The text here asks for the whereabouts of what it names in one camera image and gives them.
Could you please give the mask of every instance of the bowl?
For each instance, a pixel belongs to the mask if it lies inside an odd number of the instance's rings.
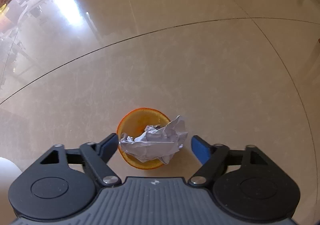
[[[144,129],[147,125],[160,124],[160,127],[164,127],[169,122],[170,119],[158,110],[151,108],[138,108],[129,112],[120,121],[117,128],[117,135],[119,139],[121,138],[122,133],[127,133],[128,136],[136,138],[139,137],[142,133],[144,133]],[[124,160],[129,165],[135,168],[148,170],[155,169],[163,165],[163,163],[159,159],[146,161],[144,163],[140,162],[134,156],[131,156],[122,151],[120,146],[118,146],[118,149]]]

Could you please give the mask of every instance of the tiled floor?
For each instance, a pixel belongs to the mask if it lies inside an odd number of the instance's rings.
[[[13,0],[0,15],[0,156],[26,169],[52,144],[100,141],[138,107],[186,119],[185,148],[151,171],[200,166],[190,137],[255,144],[320,219],[320,0]]]

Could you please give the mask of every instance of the silver screw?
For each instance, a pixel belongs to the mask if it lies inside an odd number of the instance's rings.
[[[203,176],[194,176],[190,179],[193,184],[203,184],[207,181]]]
[[[114,175],[108,175],[108,176],[104,177],[102,180],[104,183],[113,184],[113,183],[118,182],[119,178]]]

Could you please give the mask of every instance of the crumpled paper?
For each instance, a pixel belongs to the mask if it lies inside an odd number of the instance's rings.
[[[159,159],[168,164],[173,155],[183,147],[188,135],[184,119],[180,115],[163,128],[146,126],[144,131],[135,139],[124,133],[120,140],[121,149],[141,162]]]

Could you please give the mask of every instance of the white logo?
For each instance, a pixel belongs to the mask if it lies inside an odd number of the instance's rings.
[[[152,183],[153,185],[157,185],[157,184],[159,184],[160,182],[159,182],[158,180],[153,180],[151,183]]]

